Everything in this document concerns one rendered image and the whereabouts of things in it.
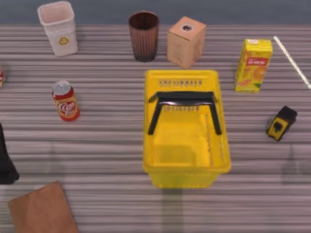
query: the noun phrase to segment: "white straw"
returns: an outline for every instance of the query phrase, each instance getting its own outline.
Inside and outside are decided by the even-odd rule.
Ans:
[[[287,52],[286,48],[284,47],[284,45],[282,44],[282,42],[279,40],[279,38],[277,36],[274,36],[273,39],[276,41],[276,43],[279,45],[279,47],[281,48],[281,50],[283,51],[283,53],[287,56],[288,60],[290,61],[290,63],[293,65],[293,67],[295,68],[295,70],[297,71],[297,73],[299,74],[299,76],[301,77],[301,79],[305,82],[305,84],[307,85],[307,87],[309,89],[311,89],[311,85],[308,81],[308,79],[306,78],[306,76],[302,73],[302,71],[300,70],[299,66],[296,64],[296,62],[293,60],[293,58],[290,56],[290,54]]]

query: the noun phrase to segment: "brown square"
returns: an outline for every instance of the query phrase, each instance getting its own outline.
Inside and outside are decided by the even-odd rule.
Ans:
[[[188,69],[202,55],[206,25],[182,17],[168,32],[167,59]]]
[[[16,233],[78,233],[60,182],[8,202]]]

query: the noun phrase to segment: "wooden floor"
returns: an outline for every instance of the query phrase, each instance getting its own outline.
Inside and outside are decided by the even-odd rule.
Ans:
[[[133,59],[126,26],[78,27],[79,51],[53,55],[41,27],[0,27],[0,122],[21,178],[0,186],[0,233],[13,233],[7,201],[59,180],[81,233],[309,233],[311,90],[274,43],[259,94],[238,94],[233,79],[243,39],[277,35],[311,77],[309,26],[209,26],[193,69],[219,72],[232,170],[203,190],[160,190],[142,171],[143,82],[166,61]],[[58,117],[51,85],[69,81],[80,118]],[[298,111],[279,143],[265,135],[281,107]]]

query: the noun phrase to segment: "ribbed brown cup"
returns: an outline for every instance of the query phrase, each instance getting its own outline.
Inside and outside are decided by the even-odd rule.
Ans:
[[[139,62],[150,62],[156,57],[159,19],[152,13],[141,11],[129,18],[133,54]]]

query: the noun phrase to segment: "white cup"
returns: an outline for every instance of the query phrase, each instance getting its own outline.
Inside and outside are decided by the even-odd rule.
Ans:
[[[42,5],[38,8],[38,15],[56,56],[78,51],[74,12],[69,2],[58,1]]]

